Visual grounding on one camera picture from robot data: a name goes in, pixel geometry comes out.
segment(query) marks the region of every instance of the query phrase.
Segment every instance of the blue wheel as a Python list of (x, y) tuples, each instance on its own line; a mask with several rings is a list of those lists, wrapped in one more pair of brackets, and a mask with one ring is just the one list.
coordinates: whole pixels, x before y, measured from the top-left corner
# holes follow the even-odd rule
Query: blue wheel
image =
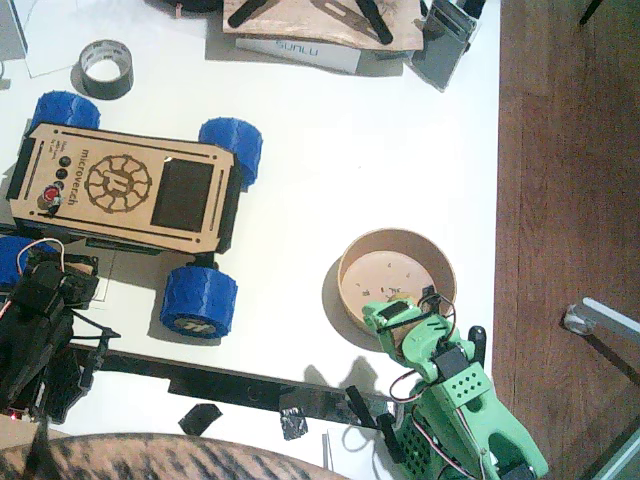
[(242, 168), (244, 190), (256, 181), (262, 152), (262, 135), (256, 127), (237, 118), (214, 118), (202, 124), (198, 141), (235, 153)]
[(75, 93), (49, 92), (38, 100), (31, 128), (41, 122), (97, 129), (100, 126), (100, 112), (93, 103)]
[(236, 282), (218, 270), (180, 267), (169, 274), (160, 321), (182, 335), (220, 338), (231, 331)]
[[(24, 247), (33, 242), (32, 238), (24, 237), (0, 237), (0, 290), (11, 290), (20, 280), (16, 258)], [(39, 243), (33, 247), (45, 252), (55, 252), (55, 249), (44, 243)], [(27, 253), (20, 257), (20, 268), (22, 271), (27, 266)]]

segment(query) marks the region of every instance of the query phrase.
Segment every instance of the green robot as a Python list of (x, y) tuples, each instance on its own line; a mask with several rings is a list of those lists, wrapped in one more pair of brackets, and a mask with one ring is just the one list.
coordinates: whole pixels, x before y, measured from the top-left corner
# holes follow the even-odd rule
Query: green robot
[[(453, 321), (440, 314), (441, 301)], [(486, 337), (473, 327), (463, 340), (455, 326), (455, 307), (431, 291), (416, 303), (400, 298), (362, 309), (382, 348), (422, 379), (404, 404), (395, 432), (396, 461), (407, 478), (532, 480), (548, 465), (527, 430), (498, 400), (484, 373)]]

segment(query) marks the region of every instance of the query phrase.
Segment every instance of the wooden floor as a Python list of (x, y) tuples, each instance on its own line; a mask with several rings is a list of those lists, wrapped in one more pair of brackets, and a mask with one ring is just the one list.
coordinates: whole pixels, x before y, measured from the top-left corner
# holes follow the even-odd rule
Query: wooden floor
[(640, 319), (640, 1), (502, 2), (494, 376), (547, 478), (640, 426), (640, 347), (559, 326), (584, 296)]

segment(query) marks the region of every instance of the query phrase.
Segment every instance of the gray device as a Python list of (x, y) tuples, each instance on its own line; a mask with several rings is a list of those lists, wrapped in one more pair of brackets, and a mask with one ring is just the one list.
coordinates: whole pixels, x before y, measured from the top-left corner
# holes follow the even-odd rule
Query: gray device
[(457, 5), (448, 0), (433, 0), (422, 29), (424, 48), (413, 54), (413, 67), (444, 92), (476, 26), (476, 19)]

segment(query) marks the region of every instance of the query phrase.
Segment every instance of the black tape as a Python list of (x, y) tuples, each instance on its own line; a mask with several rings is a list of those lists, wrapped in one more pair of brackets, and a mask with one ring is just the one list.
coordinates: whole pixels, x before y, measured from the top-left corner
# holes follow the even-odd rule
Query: black tape
[[(108, 81), (96, 80), (87, 71), (102, 60), (113, 60), (120, 69), (120, 75)], [(115, 40), (99, 40), (90, 43), (80, 53), (82, 85), (87, 95), (100, 100), (115, 100), (133, 87), (133, 57), (129, 49)]]

